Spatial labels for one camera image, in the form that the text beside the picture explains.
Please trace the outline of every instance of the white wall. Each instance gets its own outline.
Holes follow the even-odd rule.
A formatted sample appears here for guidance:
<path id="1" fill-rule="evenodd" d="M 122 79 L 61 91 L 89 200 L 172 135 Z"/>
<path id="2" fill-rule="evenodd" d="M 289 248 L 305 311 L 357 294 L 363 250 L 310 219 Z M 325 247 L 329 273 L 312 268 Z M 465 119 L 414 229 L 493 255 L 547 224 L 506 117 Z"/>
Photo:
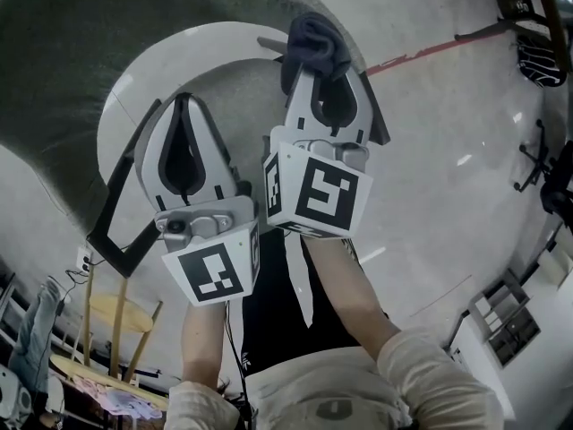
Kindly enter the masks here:
<path id="1" fill-rule="evenodd" d="M 558 291 L 540 269 L 524 290 L 531 297 L 527 309 L 541 333 L 504 368 L 483 342 L 471 315 L 462 322 L 452 347 L 460 349 L 471 373 L 498 393 L 506 418 L 513 411 L 520 428 L 541 428 L 538 425 L 548 423 L 550 415 L 565 416 L 568 402 L 573 406 L 570 390 L 564 390 L 573 384 L 573 276 Z"/>

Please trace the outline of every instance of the forearm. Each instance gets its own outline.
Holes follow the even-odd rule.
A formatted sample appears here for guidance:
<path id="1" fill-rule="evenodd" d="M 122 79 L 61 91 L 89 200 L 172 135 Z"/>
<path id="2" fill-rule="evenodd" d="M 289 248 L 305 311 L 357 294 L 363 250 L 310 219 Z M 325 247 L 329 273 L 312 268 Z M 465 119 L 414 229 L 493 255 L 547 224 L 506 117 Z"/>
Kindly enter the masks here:
<path id="1" fill-rule="evenodd" d="M 399 329 L 380 307 L 372 284 L 339 240 L 305 239 L 324 291 L 346 330 L 376 359 Z"/>
<path id="2" fill-rule="evenodd" d="M 189 305 L 181 338 L 182 381 L 201 383 L 217 389 L 223 359 L 225 304 Z"/>

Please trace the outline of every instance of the person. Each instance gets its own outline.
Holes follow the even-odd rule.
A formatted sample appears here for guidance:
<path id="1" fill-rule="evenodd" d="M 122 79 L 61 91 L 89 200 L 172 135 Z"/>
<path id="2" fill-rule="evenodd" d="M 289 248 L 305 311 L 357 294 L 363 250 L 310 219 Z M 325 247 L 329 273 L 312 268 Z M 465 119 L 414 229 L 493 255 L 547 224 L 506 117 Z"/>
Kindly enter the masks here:
<path id="1" fill-rule="evenodd" d="M 495 393 L 440 347 L 395 326 L 347 245 L 301 238 L 312 289 L 307 327 L 284 233 L 261 235 L 261 271 L 243 301 L 242 360 L 256 428 L 502 429 Z M 170 390 L 166 430 L 236 427 L 239 412 L 215 392 L 224 321 L 223 304 L 189 306 L 182 383 Z"/>
<path id="2" fill-rule="evenodd" d="M 54 278 L 48 277 L 21 321 L 18 339 L 8 360 L 8 369 L 21 383 L 20 399 L 17 401 L 20 409 L 15 410 L 15 418 L 9 423 L 4 422 L 7 426 L 22 430 L 57 428 L 61 421 L 57 414 L 46 411 L 48 363 L 52 328 L 56 315 L 61 313 L 67 301 L 69 297 L 65 290 Z"/>

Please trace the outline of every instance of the floor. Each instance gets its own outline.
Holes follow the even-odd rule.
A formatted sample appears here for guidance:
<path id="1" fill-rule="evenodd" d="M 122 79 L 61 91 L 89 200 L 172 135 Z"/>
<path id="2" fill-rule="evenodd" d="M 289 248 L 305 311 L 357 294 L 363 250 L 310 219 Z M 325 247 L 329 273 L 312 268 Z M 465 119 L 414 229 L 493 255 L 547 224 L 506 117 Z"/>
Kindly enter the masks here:
<path id="1" fill-rule="evenodd" d="M 402 328 L 431 331 L 444 342 L 469 299 L 510 263 L 524 266 L 552 228 L 539 204 L 538 188 L 522 194 L 513 188 L 529 169 L 517 147 L 535 142 L 535 120 L 547 116 L 549 100 L 519 73 L 511 34 L 463 46 L 450 43 L 455 33 L 494 21 L 494 0 L 323 2 L 355 38 L 371 67 L 372 86 L 392 138 L 383 148 L 370 147 L 368 172 L 374 186 L 355 247 L 392 320 Z M 431 47 L 437 48 L 416 57 Z M 130 88 L 133 92 L 137 83 L 122 85 Z M 98 134 L 105 179 L 135 126 L 120 93 L 110 96 L 109 106 L 113 111 L 102 119 Z M 562 115 L 551 119 L 557 128 Z M 50 202 L 34 173 L 3 149 L 0 192 L 4 259 L 26 280 L 29 291 L 47 272 L 63 276 L 59 279 L 69 288 L 63 271 L 73 267 L 83 239 L 58 211 L 57 200 Z M 112 231 L 116 242 L 127 245 L 152 214 L 131 177 Z M 21 222 L 38 222 L 38 236 L 22 235 Z M 312 295 L 295 235 L 287 239 L 287 248 L 293 285 L 310 321 Z M 141 363 L 159 368 L 163 374 L 155 383 L 168 387 L 181 371 L 179 339 L 187 302 L 163 268 L 163 251 L 157 244 L 145 258 L 128 297 L 150 313 L 159 299 L 166 303 Z M 66 254 L 67 264 L 53 259 Z M 116 292 L 118 283 L 111 268 L 98 266 L 94 292 Z M 83 289 L 72 296 L 67 322 L 77 326 Z M 240 348 L 239 304 L 232 304 L 231 320 Z M 110 338 L 105 325 L 94 321 L 92 329 L 96 344 Z M 131 357 L 137 340 L 123 337 L 122 357 Z M 222 376 L 231 379 L 233 388 L 239 386 L 227 344 Z"/>

